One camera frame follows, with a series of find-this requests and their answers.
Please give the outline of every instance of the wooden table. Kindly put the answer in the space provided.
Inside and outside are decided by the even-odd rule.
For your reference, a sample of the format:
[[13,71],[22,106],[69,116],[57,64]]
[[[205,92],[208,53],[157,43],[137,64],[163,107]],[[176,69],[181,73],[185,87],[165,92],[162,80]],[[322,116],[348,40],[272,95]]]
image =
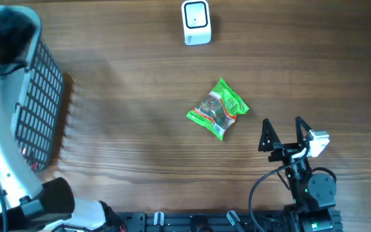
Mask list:
[[[67,80],[44,178],[116,211],[248,211],[281,166],[257,151],[262,120],[293,142],[301,115],[330,134],[310,165],[337,174],[345,231],[371,231],[371,1],[209,3],[201,46],[184,44],[181,1],[29,3]],[[251,108],[223,142],[186,118],[220,77]],[[291,202],[275,175],[253,206]]]

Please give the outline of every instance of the plastic wrapper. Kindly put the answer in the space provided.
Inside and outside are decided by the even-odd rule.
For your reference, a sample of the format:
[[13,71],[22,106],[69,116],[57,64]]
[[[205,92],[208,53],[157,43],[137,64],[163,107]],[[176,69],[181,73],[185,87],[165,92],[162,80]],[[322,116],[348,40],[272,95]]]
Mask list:
[[249,107],[243,100],[220,78],[218,84],[208,96],[187,114],[187,117],[199,125],[212,131],[223,140],[226,129],[231,126],[238,114],[244,114]]

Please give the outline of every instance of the white device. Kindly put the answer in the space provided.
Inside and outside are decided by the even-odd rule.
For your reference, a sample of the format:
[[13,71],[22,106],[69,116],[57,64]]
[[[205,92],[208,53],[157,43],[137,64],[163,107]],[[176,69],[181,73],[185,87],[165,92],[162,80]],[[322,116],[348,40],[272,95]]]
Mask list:
[[206,0],[187,0],[181,6],[184,42],[186,45],[206,44],[211,40],[209,4]]
[[[325,131],[314,131],[309,130],[305,136],[305,139],[309,141],[310,149],[307,157],[318,157],[320,153],[326,148],[327,144],[330,142],[328,139],[330,136]],[[298,159],[304,156],[306,152],[306,148],[304,148],[301,152],[292,155],[293,159]]]

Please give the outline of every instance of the basket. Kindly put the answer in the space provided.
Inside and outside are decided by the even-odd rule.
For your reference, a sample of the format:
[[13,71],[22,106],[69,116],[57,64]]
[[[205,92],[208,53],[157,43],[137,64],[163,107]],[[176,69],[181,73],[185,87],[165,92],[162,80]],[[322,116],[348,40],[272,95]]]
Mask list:
[[36,27],[29,46],[18,58],[25,60],[27,67],[6,78],[10,84],[5,92],[13,99],[7,106],[10,111],[14,107],[11,131],[28,165],[40,172],[50,163],[64,78],[41,41],[41,20],[35,11],[25,6],[0,6],[0,11],[4,7],[26,15]]

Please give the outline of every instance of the black mount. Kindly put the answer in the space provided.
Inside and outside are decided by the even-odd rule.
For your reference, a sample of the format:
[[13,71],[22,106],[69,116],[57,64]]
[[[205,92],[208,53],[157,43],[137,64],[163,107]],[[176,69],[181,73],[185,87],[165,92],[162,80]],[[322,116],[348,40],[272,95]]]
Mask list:
[[[329,211],[333,218],[334,226],[326,232],[342,231],[339,211]],[[240,224],[245,232],[258,232],[247,213],[237,213]],[[164,225],[154,226],[155,214],[150,213],[117,213],[126,223],[127,232],[190,232],[199,231],[201,222],[207,222],[203,226],[209,227],[214,232],[237,232],[226,217],[226,212],[221,213],[166,213]],[[285,212],[270,210],[256,211],[255,217],[266,232],[289,232],[290,224]]]

